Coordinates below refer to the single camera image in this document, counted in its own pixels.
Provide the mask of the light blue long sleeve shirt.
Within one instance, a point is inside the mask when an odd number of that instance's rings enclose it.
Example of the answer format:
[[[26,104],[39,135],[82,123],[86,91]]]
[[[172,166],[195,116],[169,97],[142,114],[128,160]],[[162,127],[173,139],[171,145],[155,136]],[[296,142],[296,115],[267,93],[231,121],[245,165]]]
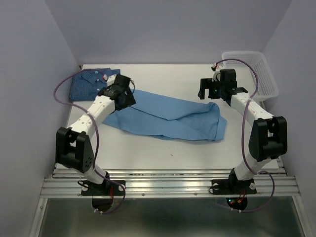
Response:
[[[227,121],[216,103],[197,103],[146,91],[134,92],[136,104],[115,111],[103,124],[161,139],[222,141]]]

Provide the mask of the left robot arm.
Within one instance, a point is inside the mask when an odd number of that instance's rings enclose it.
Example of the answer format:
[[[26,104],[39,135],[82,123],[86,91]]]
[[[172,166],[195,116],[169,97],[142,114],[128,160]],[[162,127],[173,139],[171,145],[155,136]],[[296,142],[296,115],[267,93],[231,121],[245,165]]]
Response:
[[[90,139],[95,135],[99,146],[98,127],[105,118],[136,103],[130,89],[132,84],[134,82],[129,77],[112,76],[88,109],[75,105],[83,115],[69,127],[61,127],[56,132],[55,161],[84,178],[78,182],[83,195],[112,195],[115,190],[125,192],[124,181],[111,180],[109,173],[96,164],[99,149],[92,147]]]

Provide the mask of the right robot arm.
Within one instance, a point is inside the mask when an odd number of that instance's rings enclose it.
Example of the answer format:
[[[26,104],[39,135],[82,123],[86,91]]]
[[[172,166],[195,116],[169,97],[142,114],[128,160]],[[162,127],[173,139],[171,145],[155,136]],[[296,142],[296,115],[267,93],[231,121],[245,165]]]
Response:
[[[223,99],[251,125],[248,154],[233,168],[227,179],[213,179],[209,192],[214,195],[256,194],[254,176],[270,161],[287,152],[287,121],[263,109],[237,85],[234,69],[216,71],[212,78],[200,80],[198,97]]]

